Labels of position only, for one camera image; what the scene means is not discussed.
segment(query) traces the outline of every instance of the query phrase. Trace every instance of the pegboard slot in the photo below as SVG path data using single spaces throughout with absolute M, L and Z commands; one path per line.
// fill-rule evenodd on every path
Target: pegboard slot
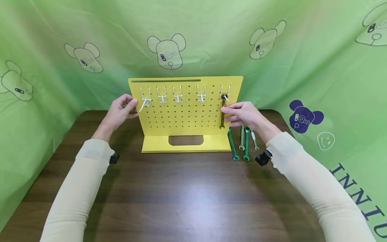
M 201 145 L 204 139 L 203 135 L 169 136 L 168 142 L 172 146 Z
M 194 79 L 194 80 L 165 80 L 165 81 L 159 81 L 159 80 L 136 80 L 131 81 L 132 83 L 164 83 L 164 82 L 201 82 L 200 79 Z

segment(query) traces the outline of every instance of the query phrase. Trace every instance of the left hand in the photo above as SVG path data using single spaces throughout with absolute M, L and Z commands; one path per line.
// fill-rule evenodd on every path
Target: left hand
M 127 118 L 135 118 L 138 116 L 135 108 L 136 105 L 137 99 L 125 93 L 112 102 L 108 113 L 101 122 L 101 126 L 112 132 L 115 131 Z

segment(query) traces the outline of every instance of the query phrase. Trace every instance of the beige sleeve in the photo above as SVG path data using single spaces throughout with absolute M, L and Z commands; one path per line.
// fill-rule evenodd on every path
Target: beige sleeve
M 84 143 L 48 213 L 41 242 L 83 241 L 86 220 L 112 154 L 103 140 Z
M 336 178 L 288 133 L 266 144 L 272 162 L 316 211 L 328 242 L 376 241 L 364 216 Z

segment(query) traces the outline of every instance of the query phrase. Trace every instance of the black wrist strap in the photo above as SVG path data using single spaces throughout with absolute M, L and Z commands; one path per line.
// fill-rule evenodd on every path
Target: black wrist strap
M 260 166 L 265 166 L 269 163 L 270 158 L 272 157 L 272 154 L 270 151 L 265 150 L 262 154 L 257 155 L 255 158 L 255 161 L 260 165 Z
M 120 155 L 114 151 L 114 154 L 110 157 L 109 164 L 117 164 Z

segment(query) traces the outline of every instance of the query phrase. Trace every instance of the brown table surface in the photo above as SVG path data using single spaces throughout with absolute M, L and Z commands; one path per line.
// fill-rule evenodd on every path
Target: brown table surface
M 289 131 L 277 112 L 262 113 Z M 81 114 L 0 233 L 1 242 L 39 241 L 45 219 L 74 158 L 105 116 Z M 240 128 L 233 128 L 239 145 Z M 272 164 L 229 152 L 141 154 L 140 122 L 128 120 L 110 145 L 110 165 L 90 212 L 84 241 L 324 241 L 314 211 Z

